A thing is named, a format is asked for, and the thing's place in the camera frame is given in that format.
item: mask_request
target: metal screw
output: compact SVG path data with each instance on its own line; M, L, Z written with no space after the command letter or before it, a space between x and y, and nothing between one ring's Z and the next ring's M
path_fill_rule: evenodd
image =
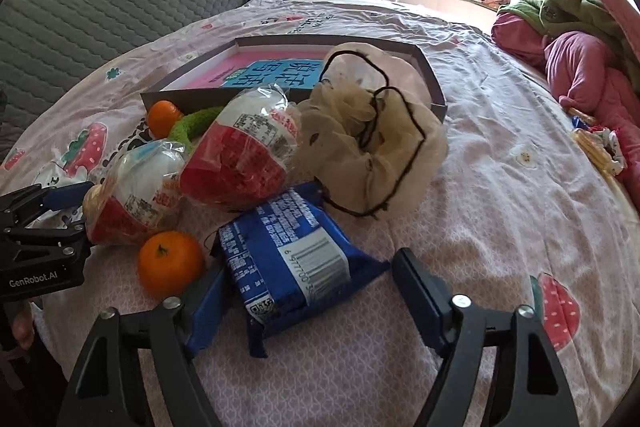
M451 302L458 308L469 308L471 306L471 299L466 295L453 295Z
M527 306L526 304L523 304L518 308L518 313L520 314L520 317L524 317L526 319L532 319L536 314L536 312L533 311L533 308L531 306Z
M107 308L100 312L100 318L105 321L108 321L110 318L113 318L116 316L116 312L117 312L116 308Z
M162 301L162 306L164 306L168 310L175 310L182 304L179 297L167 297L164 301Z

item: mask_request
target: patterned bedspread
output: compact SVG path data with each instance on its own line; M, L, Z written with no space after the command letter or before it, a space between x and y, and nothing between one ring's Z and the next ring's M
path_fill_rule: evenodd
M228 39L305 32L412 42L449 104L449 156L413 214L338 222L377 259L411 247L454 292L484 307L537 305L581 425L602 425L640 369L640 225L618 185L607 185L572 143L541 79L478 30L391 4L261 4L193 23L92 73L25 131L0 168L2 192L99 182L118 150L150 139L140 91ZM181 228L205 241L230 217L187 206ZM44 297L37 317L67 376L101 309L155 304L137 281L135 248L94 248L84 273L83 286ZM388 274L266 348L268 359L249 357L235 307L197 357L225 426L410 426L440 364ZM492 359L487 350L469 426L480 424ZM156 425L170 425L149 354L142 363Z

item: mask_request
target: orange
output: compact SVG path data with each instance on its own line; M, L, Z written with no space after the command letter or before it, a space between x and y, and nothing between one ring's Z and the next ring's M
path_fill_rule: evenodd
M156 139L161 140L169 136L171 127L183 116L180 109L175 107L173 103L168 100L160 100L149 109L149 112L146 114L146 123L149 126L151 134L153 134Z
M186 233L158 233L138 252L140 283L159 300L180 295L205 269L200 244Z

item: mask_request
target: green blanket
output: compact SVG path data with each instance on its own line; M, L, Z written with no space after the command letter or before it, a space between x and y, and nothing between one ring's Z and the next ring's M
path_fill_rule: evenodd
M524 0L503 6L499 12L523 18L540 35L558 37L579 31L599 38L620 58L635 92L640 94L640 62L622 28L600 0Z

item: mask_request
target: red and white package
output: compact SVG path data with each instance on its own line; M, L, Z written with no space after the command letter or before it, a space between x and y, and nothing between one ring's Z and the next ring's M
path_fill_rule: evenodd
M157 140L125 153L84 198L87 235L97 245L139 244L175 224L184 145Z
M180 190L229 210L278 194L297 149L298 110L277 86L236 96L203 135L180 174Z

